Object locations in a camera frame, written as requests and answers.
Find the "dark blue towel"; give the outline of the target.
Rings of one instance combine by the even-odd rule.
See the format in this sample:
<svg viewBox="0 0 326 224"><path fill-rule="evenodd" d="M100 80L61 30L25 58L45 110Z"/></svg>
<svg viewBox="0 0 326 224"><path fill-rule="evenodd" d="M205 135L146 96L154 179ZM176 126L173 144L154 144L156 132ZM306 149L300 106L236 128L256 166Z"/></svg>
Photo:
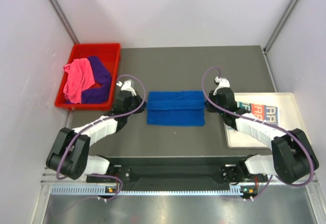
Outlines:
<svg viewBox="0 0 326 224"><path fill-rule="evenodd" d="M202 91L151 91L147 102L147 124L201 127L205 125Z"/></svg>

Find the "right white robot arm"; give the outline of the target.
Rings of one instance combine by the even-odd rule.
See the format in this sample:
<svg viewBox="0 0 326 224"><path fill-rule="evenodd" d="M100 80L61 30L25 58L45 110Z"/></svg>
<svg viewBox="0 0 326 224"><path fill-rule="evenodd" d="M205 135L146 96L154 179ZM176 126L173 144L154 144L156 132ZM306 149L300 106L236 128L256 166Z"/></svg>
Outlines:
<svg viewBox="0 0 326 224"><path fill-rule="evenodd" d="M238 106L230 88L220 88L204 94L205 106L210 113L221 115L225 125L263 143L270 155L249 155L239 162L238 176L250 181L256 174L276 176L285 184L295 186L296 181L307 177L312 181L319 167L316 155L304 131L286 130L256 117Z"/></svg>

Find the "beige rabbit letter towel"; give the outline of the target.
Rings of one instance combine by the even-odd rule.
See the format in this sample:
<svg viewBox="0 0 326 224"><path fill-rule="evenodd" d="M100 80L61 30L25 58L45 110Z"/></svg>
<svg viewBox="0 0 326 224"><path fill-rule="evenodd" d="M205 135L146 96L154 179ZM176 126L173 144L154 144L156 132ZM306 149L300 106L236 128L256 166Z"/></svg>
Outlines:
<svg viewBox="0 0 326 224"><path fill-rule="evenodd" d="M273 125L279 125L279 108L276 106L249 102L237 102L237 105L251 112L259 120L266 121Z"/></svg>

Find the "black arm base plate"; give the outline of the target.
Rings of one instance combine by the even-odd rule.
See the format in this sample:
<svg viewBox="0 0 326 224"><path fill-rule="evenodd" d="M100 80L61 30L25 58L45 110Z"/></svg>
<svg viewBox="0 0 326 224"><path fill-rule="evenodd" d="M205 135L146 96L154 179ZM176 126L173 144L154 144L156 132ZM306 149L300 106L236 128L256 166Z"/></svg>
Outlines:
<svg viewBox="0 0 326 224"><path fill-rule="evenodd" d="M108 175L124 190L214 190L251 180L241 157L115 157Z"/></svg>

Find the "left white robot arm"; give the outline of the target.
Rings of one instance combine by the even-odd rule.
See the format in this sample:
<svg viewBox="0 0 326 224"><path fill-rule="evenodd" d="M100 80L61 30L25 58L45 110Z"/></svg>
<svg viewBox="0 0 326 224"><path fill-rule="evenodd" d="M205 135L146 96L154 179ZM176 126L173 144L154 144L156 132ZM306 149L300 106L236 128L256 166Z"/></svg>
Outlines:
<svg viewBox="0 0 326 224"><path fill-rule="evenodd" d="M101 139L113 135L127 124L133 114L140 114L147 102L137 93L119 92L111 110L97 120L77 128L62 128L46 160L46 167L55 171L56 178L77 180L83 175L114 179L116 170L104 156L91 156L89 150Z"/></svg>

